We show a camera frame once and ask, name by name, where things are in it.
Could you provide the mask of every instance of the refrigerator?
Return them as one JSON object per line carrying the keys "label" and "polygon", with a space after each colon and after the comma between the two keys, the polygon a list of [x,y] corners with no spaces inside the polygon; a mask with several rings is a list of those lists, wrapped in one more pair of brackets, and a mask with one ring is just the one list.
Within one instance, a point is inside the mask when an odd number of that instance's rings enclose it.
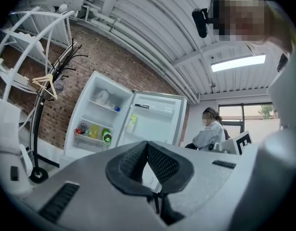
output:
{"label": "refrigerator", "polygon": [[[94,71],[73,110],[60,168],[89,154],[137,141],[178,145],[186,102],[178,95],[129,90]],[[105,131],[110,143],[104,141]],[[156,193],[161,190],[148,165],[143,184]]]}

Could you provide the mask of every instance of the window frame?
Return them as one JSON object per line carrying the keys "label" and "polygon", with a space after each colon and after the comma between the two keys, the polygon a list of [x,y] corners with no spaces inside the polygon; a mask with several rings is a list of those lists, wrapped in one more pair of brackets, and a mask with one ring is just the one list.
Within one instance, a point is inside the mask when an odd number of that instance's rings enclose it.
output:
{"label": "window frame", "polygon": [[252,106],[252,105],[268,105],[271,102],[267,103],[236,103],[236,104],[219,104],[219,115],[220,114],[220,107],[237,107],[240,106],[242,108],[242,121],[223,121],[223,125],[225,126],[241,126],[240,134],[245,132],[245,113],[244,113],[244,106]]}

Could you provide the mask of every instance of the person's arm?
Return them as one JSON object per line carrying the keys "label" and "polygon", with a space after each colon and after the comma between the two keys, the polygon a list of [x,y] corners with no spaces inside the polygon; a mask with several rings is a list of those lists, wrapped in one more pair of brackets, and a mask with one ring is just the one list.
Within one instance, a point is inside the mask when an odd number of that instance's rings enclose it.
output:
{"label": "person's arm", "polygon": [[205,130],[200,131],[200,133],[193,138],[193,144],[197,148],[207,146],[214,142],[215,138],[217,138],[222,132],[223,130],[219,124],[211,124],[211,126],[206,127]]}

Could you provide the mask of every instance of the tree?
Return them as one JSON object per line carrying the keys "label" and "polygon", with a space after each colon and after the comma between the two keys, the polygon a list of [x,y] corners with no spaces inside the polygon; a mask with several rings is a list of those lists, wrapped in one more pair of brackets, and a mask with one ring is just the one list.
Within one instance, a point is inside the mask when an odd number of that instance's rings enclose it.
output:
{"label": "tree", "polygon": [[273,105],[265,104],[261,106],[261,110],[258,110],[258,113],[263,116],[263,119],[271,119],[272,116],[270,113],[273,111]]}

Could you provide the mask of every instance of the coat hanger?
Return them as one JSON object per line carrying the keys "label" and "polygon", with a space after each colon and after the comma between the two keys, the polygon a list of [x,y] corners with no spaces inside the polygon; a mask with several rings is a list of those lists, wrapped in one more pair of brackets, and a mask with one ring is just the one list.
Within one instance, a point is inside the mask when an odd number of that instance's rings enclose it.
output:
{"label": "coat hanger", "polygon": [[[52,93],[50,93],[48,90],[46,90],[46,87],[39,84],[39,82],[46,82],[46,81],[50,82]],[[54,85],[52,83],[52,74],[47,74],[46,76],[43,76],[43,77],[34,78],[34,79],[32,79],[32,83],[37,84],[38,86],[40,86],[42,89],[44,89],[46,92],[48,92],[55,99],[58,98],[55,87],[54,87]]]}

